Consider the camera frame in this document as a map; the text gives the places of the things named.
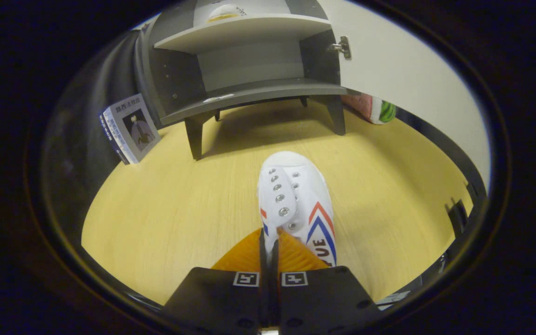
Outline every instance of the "shelf leg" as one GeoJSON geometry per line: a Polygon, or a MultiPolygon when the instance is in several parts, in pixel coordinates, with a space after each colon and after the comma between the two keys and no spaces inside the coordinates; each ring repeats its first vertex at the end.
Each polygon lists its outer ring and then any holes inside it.
{"type": "Polygon", "coordinates": [[[188,134],[189,148],[196,161],[202,159],[202,128],[204,123],[216,115],[217,111],[210,110],[185,118],[185,131],[188,134]]]}
{"type": "Polygon", "coordinates": [[[327,97],[326,106],[332,123],[334,123],[334,133],[344,135],[347,131],[344,125],[344,111],[342,110],[342,100],[340,95],[330,95],[327,97]]]}

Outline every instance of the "shelf board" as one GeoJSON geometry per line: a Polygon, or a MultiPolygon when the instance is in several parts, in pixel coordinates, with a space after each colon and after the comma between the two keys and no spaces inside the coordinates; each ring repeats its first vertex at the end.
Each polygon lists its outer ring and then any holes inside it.
{"type": "Polygon", "coordinates": [[[245,15],[184,30],[155,43],[154,47],[199,54],[265,40],[302,40],[331,28],[328,20],[306,15],[245,15]]]}
{"type": "Polygon", "coordinates": [[[187,106],[172,112],[161,118],[161,123],[167,125],[175,121],[181,121],[186,117],[209,110],[246,104],[253,101],[269,100],[285,97],[297,97],[304,95],[341,95],[352,92],[340,85],[320,82],[309,78],[272,79],[259,82],[244,83],[231,87],[224,87],[210,91],[208,98],[224,97],[213,101],[207,98],[188,104],[187,106]]]}

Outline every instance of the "yellow wooden surface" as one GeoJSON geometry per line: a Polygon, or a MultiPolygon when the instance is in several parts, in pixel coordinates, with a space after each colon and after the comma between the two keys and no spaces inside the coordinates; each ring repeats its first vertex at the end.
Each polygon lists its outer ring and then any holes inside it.
{"type": "Polygon", "coordinates": [[[340,265],[377,301],[431,265],[454,233],[444,205],[472,209],[466,179],[417,131],[371,125],[345,111],[332,132],[322,104],[268,102],[223,111],[204,125],[194,161],[185,125],[136,165],[119,164],[93,201],[82,245],[110,274],[164,304],[193,267],[211,267],[261,225],[255,196],[262,162],[281,150],[305,155],[326,178],[340,265]]]}

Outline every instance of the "cabinet door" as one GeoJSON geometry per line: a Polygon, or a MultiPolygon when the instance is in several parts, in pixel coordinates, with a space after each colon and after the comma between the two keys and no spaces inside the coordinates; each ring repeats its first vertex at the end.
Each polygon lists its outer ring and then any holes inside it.
{"type": "Polygon", "coordinates": [[[336,41],[341,86],[387,100],[429,122],[470,157],[489,185],[489,138],[475,97],[436,51],[399,25],[346,0],[319,0],[336,41]]]}

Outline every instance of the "book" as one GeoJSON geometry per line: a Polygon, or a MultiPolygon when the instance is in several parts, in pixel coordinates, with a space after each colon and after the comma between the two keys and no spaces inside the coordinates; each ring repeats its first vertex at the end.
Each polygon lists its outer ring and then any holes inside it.
{"type": "Polygon", "coordinates": [[[123,152],[121,152],[121,149],[119,149],[117,142],[115,142],[115,139],[111,135],[111,132],[109,131],[109,127],[107,125],[107,121],[105,120],[104,116],[102,116],[102,112],[98,113],[98,121],[100,122],[100,126],[102,127],[102,131],[104,131],[105,136],[109,139],[109,142],[111,143],[111,146],[113,147],[113,151],[117,153],[117,155],[119,156],[119,158],[121,158],[121,161],[125,165],[128,165],[129,161],[127,160],[123,152]]]}
{"type": "Polygon", "coordinates": [[[112,104],[102,118],[129,164],[139,163],[160,141],[142,94],[112,104]]]}

